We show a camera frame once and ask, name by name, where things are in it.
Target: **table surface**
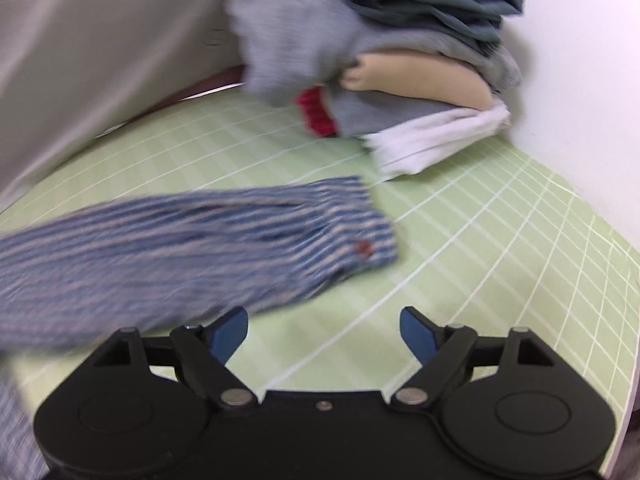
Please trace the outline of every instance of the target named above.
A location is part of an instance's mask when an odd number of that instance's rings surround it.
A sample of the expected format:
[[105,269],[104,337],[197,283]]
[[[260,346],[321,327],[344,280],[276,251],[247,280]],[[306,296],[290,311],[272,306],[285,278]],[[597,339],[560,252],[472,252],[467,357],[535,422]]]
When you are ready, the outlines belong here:
[[[565,179],[499,137],[384,182],[357,139],[319,139],[293,108],[231,89],[101,137],[0,215],[0,231],[117,197],[345,174],[361,175],[394,222],[399,261],[254,316],[229,362],[248,386],[389,394],[418,369],[398,331],[413,305],[482,335],[531,327],[607,399],[620,433],[635,396],[640,254]],[[89,351],[11,357],[32,413]]]

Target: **beige fabric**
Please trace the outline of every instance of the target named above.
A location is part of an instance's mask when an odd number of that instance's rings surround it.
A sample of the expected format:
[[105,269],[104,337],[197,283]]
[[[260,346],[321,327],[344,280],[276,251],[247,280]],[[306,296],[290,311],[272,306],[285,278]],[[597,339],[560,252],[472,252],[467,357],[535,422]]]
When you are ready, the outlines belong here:
[[489,85],[468,65],[415,50],[385,50],[358,56],[358,65],[342,72],[347,90],[432,99],[476,110],[492,105]]
[[241,63],[223,0],[0,0],[0,210],[109,127]]

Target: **red button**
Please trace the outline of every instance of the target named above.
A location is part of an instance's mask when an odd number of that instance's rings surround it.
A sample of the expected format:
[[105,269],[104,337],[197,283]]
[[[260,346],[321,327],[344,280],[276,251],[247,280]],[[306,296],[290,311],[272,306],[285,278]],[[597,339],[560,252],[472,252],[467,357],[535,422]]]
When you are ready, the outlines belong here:
[[373,254],[373,245],[366,240],[356,242],[356,252],[363,258],[370,258]]

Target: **red cloth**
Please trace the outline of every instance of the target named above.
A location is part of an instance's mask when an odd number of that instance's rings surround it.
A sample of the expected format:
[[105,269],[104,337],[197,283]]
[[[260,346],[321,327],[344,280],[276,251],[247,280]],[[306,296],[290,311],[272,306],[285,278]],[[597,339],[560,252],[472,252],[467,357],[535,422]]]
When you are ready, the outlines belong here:
[[305,117],[306,127],[321,137],[327,137],[336,133],[336,127],[324,109],[321,91],[319,86],[305,90],[296,98],[296,103]]

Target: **screw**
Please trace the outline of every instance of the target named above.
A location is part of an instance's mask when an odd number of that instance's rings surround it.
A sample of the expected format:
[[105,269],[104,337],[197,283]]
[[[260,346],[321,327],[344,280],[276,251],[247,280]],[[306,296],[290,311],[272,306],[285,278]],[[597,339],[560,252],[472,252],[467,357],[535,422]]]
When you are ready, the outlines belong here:
[[330,400],[319,400],[316,402],[316,408],[321,412],[328,412],[334,408],[334,404]]
[[420,388],[403,388],[396,393],[396,399],[408,406],[417,406],[429,400],[427,392]]
[[220,399],[229,406],[244,406],[254,400],[254,394],[243,388],[231,388],[222,392]]

